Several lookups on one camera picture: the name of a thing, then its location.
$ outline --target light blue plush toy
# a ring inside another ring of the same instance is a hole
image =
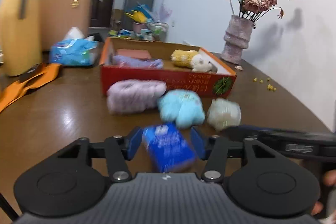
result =
[[[158,100],[161,120],[176,122],[178,128],[189,128],[205,120],[202,102],[196,92],[171,90]]]

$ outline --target flower vase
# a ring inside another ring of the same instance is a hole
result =
[[[226,29],[224,40],[226,42],[221,57],[230,63],[239,64],[243,49],[249,47],[254,22],[232,15]]]

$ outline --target yellow water bottle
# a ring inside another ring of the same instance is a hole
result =
[[[8,76],[42,62],[38,0],[2,0],[0,43]]]

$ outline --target metal screw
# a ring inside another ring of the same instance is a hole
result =
[[[204,176],[207,179],[218,179],[221,177],[221,173],[219,173],[218,171],[215,170],[210,170],[204,173]]]
[[[113,178],[116,180],[125,180],[128,179],[129,175],[125,171],[117,171],[113,174]]]

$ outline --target brown tabletop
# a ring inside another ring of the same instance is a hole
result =
[[[267,76],[243,61],[229,96],[241,107],[241,123],[263,127],[328,132],[327,127],[294,96],[274,81],[276,92],[267,90]],[[264,83],[254,83],[253,78]],[[211,98],[202,98],[207,111]],[[157,110],[141,114],[113,116],[108,113],[106,97],[100,90],[99,67],[66,68],[62,76],[26,95],[0,113],[0,192],[19,212],[13,195],[16,178],[80,137],[101,142],[113,135],[127,135],[135,126],[159,124]],[[207,135],[215,131],[205,122],[201,129]],[[183,131],[186,138],[188,130]],[[226,173],[239,168],[238,159],[230,159]],[[188,170],[200,173],[205,162],[198,160]],[[128,163],[133,174],[153,170],[143,146]],[[104,160],[94,160],[93,167],[106,175]],[[0,223],[10,223],[0,211]]]

